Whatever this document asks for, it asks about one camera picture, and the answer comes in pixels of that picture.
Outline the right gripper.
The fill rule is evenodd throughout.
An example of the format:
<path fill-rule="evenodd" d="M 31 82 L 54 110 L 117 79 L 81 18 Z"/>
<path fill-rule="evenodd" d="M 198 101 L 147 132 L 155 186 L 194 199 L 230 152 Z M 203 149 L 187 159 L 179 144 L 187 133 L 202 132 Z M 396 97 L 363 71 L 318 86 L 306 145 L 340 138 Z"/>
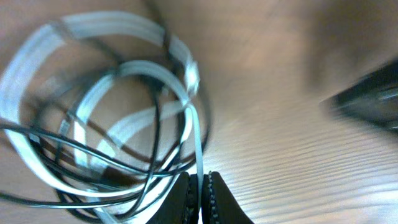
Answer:
<path fill-rule="evenodd" d="M 321 108 L 334 116 L 365 121 L 397 132 L 397 59 L 363 76 L 351 87 L 323 100 Z"/>

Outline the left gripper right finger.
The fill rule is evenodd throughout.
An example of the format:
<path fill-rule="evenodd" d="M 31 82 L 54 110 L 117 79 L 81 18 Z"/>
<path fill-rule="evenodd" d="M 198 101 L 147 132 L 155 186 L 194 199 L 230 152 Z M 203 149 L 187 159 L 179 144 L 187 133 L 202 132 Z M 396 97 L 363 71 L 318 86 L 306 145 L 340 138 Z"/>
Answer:
<path fill-rule="evenodd" d="M 201 195 L 204 224 L 253 224 L 243 212 L 219 172 L 204 176 Z"/>

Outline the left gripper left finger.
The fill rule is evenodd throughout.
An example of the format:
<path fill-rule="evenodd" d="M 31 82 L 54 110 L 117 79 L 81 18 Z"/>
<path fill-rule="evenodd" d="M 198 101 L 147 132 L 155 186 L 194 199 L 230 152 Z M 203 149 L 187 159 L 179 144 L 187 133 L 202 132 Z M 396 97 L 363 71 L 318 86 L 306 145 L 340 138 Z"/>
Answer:
<path fill-rule="evenodd" d="M 150 218 L 147 224 L 182 223 L 189 181 L 190 175 L 187 172 L 182 172 L 158 211 Z"/>

